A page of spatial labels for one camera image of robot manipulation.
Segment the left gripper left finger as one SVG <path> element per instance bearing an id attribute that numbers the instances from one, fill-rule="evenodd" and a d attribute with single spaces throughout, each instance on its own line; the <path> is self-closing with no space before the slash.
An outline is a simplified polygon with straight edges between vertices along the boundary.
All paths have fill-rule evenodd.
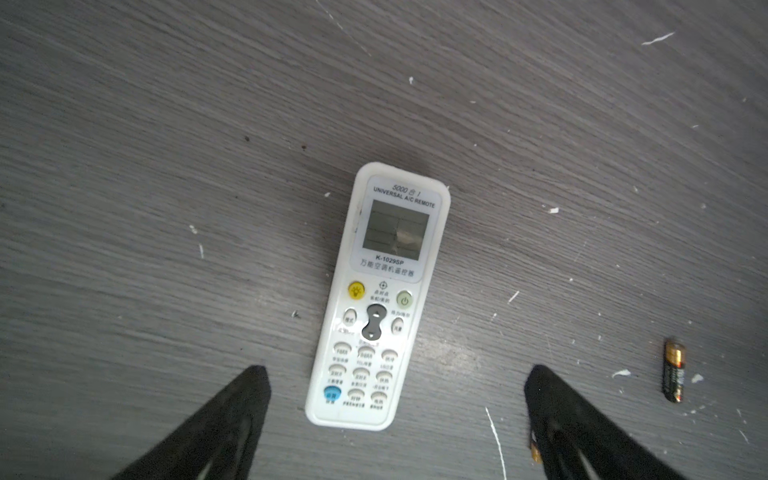
<path id="1" fill-rule="evenodd" d="M 116 479 L 247 479 L 271 399 L 267 369 L 246 368 Z"/>

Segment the AAA battery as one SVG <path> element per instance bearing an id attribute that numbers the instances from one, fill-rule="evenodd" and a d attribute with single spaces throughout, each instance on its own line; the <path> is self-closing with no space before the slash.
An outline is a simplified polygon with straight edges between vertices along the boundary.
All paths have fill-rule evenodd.
<path id="1" fill-rule="evenodd" d="M 686 365 L 686 348 L 669 338 L 664 342 L 662 393 L 672 403 L 683 400 Z"/>

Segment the white remote control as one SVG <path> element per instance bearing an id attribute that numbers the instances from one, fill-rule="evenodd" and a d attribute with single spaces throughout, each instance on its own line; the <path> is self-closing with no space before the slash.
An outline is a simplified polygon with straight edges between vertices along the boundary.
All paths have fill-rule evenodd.
<path id="1" fill-rule="evenodd" d="M 358 171 L 304 407 L 311 423 L 392 424 L 450 206 L 438 180 L 380 162 Z"/>

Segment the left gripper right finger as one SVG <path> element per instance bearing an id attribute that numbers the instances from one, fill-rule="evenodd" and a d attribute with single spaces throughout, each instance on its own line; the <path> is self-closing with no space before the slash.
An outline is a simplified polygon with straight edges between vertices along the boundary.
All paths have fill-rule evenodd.
<path id="1" fill-rule="evenodd" d="M 548 479 L 681 479 L 545 365 L 524 385 Z"/>

